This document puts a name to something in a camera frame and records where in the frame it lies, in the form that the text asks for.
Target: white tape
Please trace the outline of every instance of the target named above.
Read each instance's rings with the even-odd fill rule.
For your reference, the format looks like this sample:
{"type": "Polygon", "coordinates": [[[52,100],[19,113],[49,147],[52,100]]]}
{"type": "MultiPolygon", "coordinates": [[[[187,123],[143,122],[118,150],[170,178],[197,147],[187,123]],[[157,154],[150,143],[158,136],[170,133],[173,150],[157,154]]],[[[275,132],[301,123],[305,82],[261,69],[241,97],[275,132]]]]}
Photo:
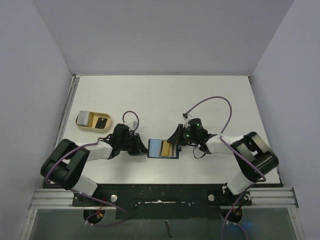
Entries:
{"type": "MultiPolygon", "coordinates": [[[[76,143],[76,144],[78,146],[81,146],[85,143],[76,143]]],[[[98,159],[108,159],[113,149],[108,143],[104,141],[99,141],[97,145],[86,146],[85,148],[90,151],[90,154],[86,160],[87,162],[98,160],[98,159]]]]}
{"type": "MultiPolygon", "coordinates": [[[[222,136],[223,140],[230,144],[242,139],[244,136],[222,136]]],[[[206,143],[206,146],[212,154],[234,154],[221,140],[220,136],[211,137],[206,143]]]]}
{"type": "Polygon", "coordinates": [[[240,171],[233,179],[231,179],[226,186],[233,195],[242,193],[247,187],[253,184],[246,176],[240,171]]]}
{"type": "Polygon", "coordinates": [[[73,186],[72,190],[92,196],[97,187],[98,185],[94,181],[84,175],[81,175],[76,185],[73,186]]]}

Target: wire connector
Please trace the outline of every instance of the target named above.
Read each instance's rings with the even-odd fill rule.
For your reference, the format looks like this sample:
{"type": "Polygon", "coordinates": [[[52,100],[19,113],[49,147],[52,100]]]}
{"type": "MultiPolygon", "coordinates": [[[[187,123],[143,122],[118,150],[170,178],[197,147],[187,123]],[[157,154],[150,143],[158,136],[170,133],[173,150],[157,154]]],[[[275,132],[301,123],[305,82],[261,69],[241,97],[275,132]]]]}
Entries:
{"type": "Polygon", "coordinates": [[[190,114],[187,114],[187,113],[182,114],[182,116],[183,116],[183,119],[185,121],[184,124],[183,124],[183,127],[184,128],[189,128],[190,127],[189,121],[191,119],[193,119],[193,117],[190,114]]]}
{"type": "Polygon", "coordinates": [[[126,124],[126,121],[125,121],[125,115],[127,114],[127,113],[132,113],[132,114],[134,114],[135,115],[135,117],[136,117],[136,125],[134,125],[135,127],[134,127],[134,129],[130,129],[130,131],[136,131],[137,129],[138,129],[138,127],[139,127],[139,117],[138,117],[138,115],[134,112],[134,111],[131,111],[131,110],[129,110],[129,111],[126,111],[126,112],[124,112],[124,114],[122,115],[122,122],[123,122],[123,124],[125,124],[125,125],[127,125],[126,124]]]}
{"type": "Polygon", "coordinates": [[[137,121],[133,121],[133,122],[125,121],[123,124],[127,125],[129,127],[129,131],[134,131],[135,129],[137,129],[137,126],[138,126],[138,122],[137,121]]]}

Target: black mounting plate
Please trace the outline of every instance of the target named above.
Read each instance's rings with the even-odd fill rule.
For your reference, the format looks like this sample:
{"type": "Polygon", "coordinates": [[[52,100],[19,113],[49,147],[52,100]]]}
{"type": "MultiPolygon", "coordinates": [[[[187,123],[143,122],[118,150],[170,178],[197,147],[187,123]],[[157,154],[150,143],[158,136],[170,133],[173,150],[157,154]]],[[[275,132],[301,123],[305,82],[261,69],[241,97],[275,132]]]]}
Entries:
{"type": "MultiPolygon", "coordinates": [[[[130,219],[221,219],[219,206],[231,206],[238,196],[223,197],[223,184],[100,184],[99,199],[110,202],[111,195],[117,196],[113,204],[129,212],[130,219]]],[[[75,193],[72,206],[100,207],[101,203],[92,201],[75,193]]],[[[125,214],[116,211],[116,219],[125,214]]]]}

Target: cable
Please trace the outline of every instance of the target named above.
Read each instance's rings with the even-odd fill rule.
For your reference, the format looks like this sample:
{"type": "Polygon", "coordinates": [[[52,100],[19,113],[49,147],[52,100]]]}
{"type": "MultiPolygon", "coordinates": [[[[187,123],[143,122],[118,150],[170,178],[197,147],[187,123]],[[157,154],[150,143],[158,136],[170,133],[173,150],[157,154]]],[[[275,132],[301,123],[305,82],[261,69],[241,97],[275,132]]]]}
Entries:
{"type": "Polygon", "coordinates": [[[125,115],[127,114],[127,113],[132,113],[132,114],[134,114],[135,115],[135,117],[136,117],[136,120],[137,120],[137,125],[136,125],[136,127],[135,127],[135,129],[133,130],[134,132],[138,129],[138,127],[139,127],[139,117],[138,117],[138,115],[134,112],[134,111],[131,111],[131,110],[129,110],[129,111],[126,111],[123,115],[122,115],[122,121],[123,121],[123,123],[125,123],[125,115]]]}
{"type": "MultiPolygon", "coordinates": [[[[55,168],[64,160],[66,159],[68,156],[70,156],[71,154],[73,154],[74,152],[76,152],[77,150],[81,149],[81,148],[85,148],[85,147],[88,147],[88,146],[93,146],[93,145],[97,145],[99,142],[100,139],[103,139],[101,137],[98,138],[97,142],[93,142],[93,143],[87,143],[87,144],[84,144],[84,145],[81,145],[81,146],[78,146],[76,147],[75,149],[71,150],[70,152],[66,153],[64,156],[62,156],[53,166],[52,168],[49,170],[49,172],[47,173],[47,175],[45,176],[45,183],[48,185],[48,186],[54,186],[50,183],[50,175],[53,173],[53,171],[55,170],[55,168]]],[[[121,224],[123,223],[124,221],[128,220],[129,218],[129,213],[124,210],[123,208],[113,204],[113,203],[110,203],[110,202],[107,202],[107,201],[103,201],[103,200],[100,200],[98,198],[95,198],[93,196],[88,196],[84,193],[79,193],[81,196],[85,197],[85,198],[88,198],[88,199],[91,199],[91,200],[94,200],[94,201],[97,201],[97,202],[100,202],[100,203],[103,203],[105,205],[109,205],[111,207],[115,207],[116,209],[119,209],[120,211],[124,212],[126,214],[126,218],[120,220],[120,221],[117,221],[117,222],[114,222],[114,223],[110,223],[110,224],[100,224],[100,225],[96,225],[96,224],[93,224],[93,226],[96,226],[96,227],[110,227],[110,226],[114,226],[114,225],[118,225],[118,224],[121,224]]]]}
{"type": "Polygon", "coordinates": [[[192,152],[193,152],[193,156],[194,156],[194,158],[195,159],[202,159],[205,155],[206,155],[206,153],[204,153],[202,156],[200,156],[200,157],[196,157],[196,155],[195,155],[195,149],[197,149],[198,148],[198,146],[195,146],[194,148],[193,148],[193,150],[192,150],[192,152]]]}
{"type": "Polygon", "coordinates": [[[101,214],[101,209],[104,207],[104,204],[102,203],[101,204],[101,207],[100,208],[98,208],[97,210],[96,210],[96,215],[98,216],[98,215],[100,215],[101,214]]]}
{"type": "MultiPolygon", "coordinates": [[[[245,195],[246,191],[248,189],[250,189],[254,184],[251,184],[250,186],[248,186],[240,195],[239,197],[235,200],[235,202],[233,203],[233,205],[231,206],[231,208],[229,209],[228,213],[225,215],[225,218],[223,219],[223,223],[222,223],[222,227],[221,227],[221,240],[224,239],[224,229],[225,229],[225,225],[226,225],[226,222],[227,222],[227,219],[229,217],[229,215],[231,214],[231,211],[235,208],[235,206],[237,205],[237,203],[242,199],[242,197],[245,195]]],[[[247,234],[245,233],[245,230],[240,227],[241,230],[244,232],[244,235],[245,235],[245,239],[248,240],[248,236],[247,234]]]]}
{"type": "MultiPolygon", "coordinates": [[[[115,204],[113,204],[113,203],[111,203],[111,202],[103,201],[103,200],[100,200],[100,199],[98,199],[98,198],[95,198],[95,197],[92,197],[92,196],[88,196],[88,195],[86,195],[86,194],[84,194],[84,193],[80,193],[80,195],[83,196],[83,197],[85,197],[85,198],[94,200],[94,201],[96,201],[96,202],[100,202],[100,203],[102,203],[102,204],[105,204],[105,205],[114,207],[114,208],[116,208],[116,209],[118,209],[118,210],[120,210],[120,211],[122,211],[123,213],[126,214],[126,217],[125,217],[124,219],[120,220],[120,221],[116,221],[116,222],[109,223],[109,224],[91,224],[91,225],[94,226],[94,227],[111,227],[111,226],[115,226],[115,225],[121,224],[121,223],[123,223],[123,222],[125,222],[125,221],[127,221],[127,220],[129,219],[129,213],[128,213],[126,210],[124,210],[122,207],[119,207],[119,206],[117,206],[117,205],[115,205],[115,204]]],[[[86,221],[86,222],[89,221],[89,218],[91,218],[91,217],[94,216],[94,215],[96,215],[96,213],[93,213],[93,214],[89,215],[89,216],[85,219],[85,221],[86,221]]]]}
{"type": "Polygon", "coordinates": [[[241,202],[241,203],[239,204],[239,206],[236,208],[236,210],[235,210],[235,211],[232,211],[232,212],[230,213],[230,215],[235,215],[235,214],[237,214],[237,212],[239,212],[239,211],[241,210],[241,208],[242,208],[246,203],[248,203],[248,202],[249,202],[249,198],[248,198],[247,200],[241,202]]]}
{"type": "Polygon", "coordinates": [[[248,240],[249,238],[248,238],[248,235],[247,235],[245,229],[244,229],[240,224],[238,224],[238,223],[236,223],[235,225],[236,225],[238,228],[241,229],[241,231],[243,232],[243,234],[244,234],[244,236],[245,236],[245,240],[248,240]]]}
{"type": "Polygon", "coordinates": [[[224,127],[223,127],[222,130],[221,130],[221,133],[220,133],[220,134],[222,134],[222,133],[225,131],[225,129],[227,128],[227,126],[228,126],[228,124],[229,124],[229,122],[230,122],[230,120],[231,120],[231,116],[232,116],[231,103],[230,103],[229,100],[226,99],[225,97],[223,97],[223,96],[211,96],[211,97],[208,97],[208,98],[206,98],[206,99],[203,99],[202,101],[200,101],[200,102],[198,102],[196,105],[194,105],[192,108],[190,108],[185,114],[189,114],[189,113],[190,113],[193,109],[195,109],[198,105],[200,105],[200,104],[202,104],[203,102],[208,101],[208,100],[210,100],[210,99],[223,99],[223,100],[225,100],[225,101],[228,103],[228,105],[229,105],[230,114],[229,114],[228,120],[226,121],[224,127]]]}

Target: metal frame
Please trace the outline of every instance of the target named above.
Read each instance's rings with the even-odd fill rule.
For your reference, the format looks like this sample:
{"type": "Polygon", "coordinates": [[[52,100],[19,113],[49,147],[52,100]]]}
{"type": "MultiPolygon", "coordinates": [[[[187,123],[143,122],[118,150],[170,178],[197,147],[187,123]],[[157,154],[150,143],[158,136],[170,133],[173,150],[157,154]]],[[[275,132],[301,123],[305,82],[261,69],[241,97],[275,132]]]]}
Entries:
{"type": "MultiPolygon", "coordinates": [[[[65,108],[62,114],[55,146],[61,141],[66,124],[69,118],[71,106],[77,91],[80,75],[73,75],[65,108]]],[[[297,240],[305,240],[303,229],[298,216],[298,202],[293,188],[290,187],[262,187],[250,189],[251,206],[243,206],[243,208],[287,208],[292,223],[294,233],[297,240]]],[[[20,240],[29,240],[34,226],[38,209],[97,209],[94,206],[72,206],[74,194],[64,189],[36,189],[34,191],[28,214],[24,222],[20,240]]],[[[115,209],[114,207],[103,207],[103,209],[115,209]]]]}
{"type": "MultiPolygon", "coordinates": [[[[249,190],[252,205],[242,208],[296,208],[298,206],[292,187],[261,187],[249,190]]],[[[72,206],[74,194],[64,189],[36,189],[30,208],[37,209],[98,209],[99,206],[72,206]]],[[[103,209],[115,209],[105,206],[103,209]]]]}

